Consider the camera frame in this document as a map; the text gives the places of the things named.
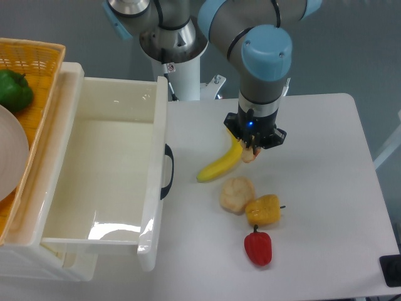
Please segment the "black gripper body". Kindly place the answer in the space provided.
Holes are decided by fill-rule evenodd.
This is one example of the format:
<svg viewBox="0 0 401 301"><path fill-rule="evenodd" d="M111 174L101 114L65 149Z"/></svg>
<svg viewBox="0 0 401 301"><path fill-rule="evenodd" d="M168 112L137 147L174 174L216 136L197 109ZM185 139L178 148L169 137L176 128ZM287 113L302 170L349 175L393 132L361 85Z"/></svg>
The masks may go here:
<svg viewBox="0 0 401 301"><path fill-rule="evenodd" d="M249 135L260 148L282 145L287 133L276 126L279 103L280 99L265 104L239 99L237 113L228 113L224 125L236 139L242 141L244 135Z"/></svg>

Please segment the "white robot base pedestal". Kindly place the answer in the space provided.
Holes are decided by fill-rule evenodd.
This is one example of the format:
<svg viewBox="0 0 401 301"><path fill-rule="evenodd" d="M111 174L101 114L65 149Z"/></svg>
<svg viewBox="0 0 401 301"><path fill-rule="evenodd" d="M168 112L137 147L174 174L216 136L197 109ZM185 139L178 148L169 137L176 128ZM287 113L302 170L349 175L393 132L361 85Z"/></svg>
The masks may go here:
<svg viewBox="0 0 401 301"><path fill-rule="evenodd" d="M152 64L154 78L168 76L169 100L192 101L201 97L201 56L208 40L190 17L179 29L156 27L139 38L142 51Z"/></svg>

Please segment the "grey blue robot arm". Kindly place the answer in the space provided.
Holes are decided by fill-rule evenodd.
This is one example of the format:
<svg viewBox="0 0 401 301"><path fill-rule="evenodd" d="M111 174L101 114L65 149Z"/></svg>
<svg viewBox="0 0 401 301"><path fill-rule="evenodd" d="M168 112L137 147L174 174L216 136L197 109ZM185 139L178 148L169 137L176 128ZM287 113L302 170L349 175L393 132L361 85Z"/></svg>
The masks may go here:
<svg viewBox="0 0 401 301"><path fill-rule="evenodd" d="M123 39L138 36L156 77L167 79L173 101L198 100L200 57L214 45L240 76L239 104L224 125L257 154L281 145L279 103L289 85L293 43L287 25L317 11L320 1L206 1L196 16L189 1L104 1Z"/></svg>

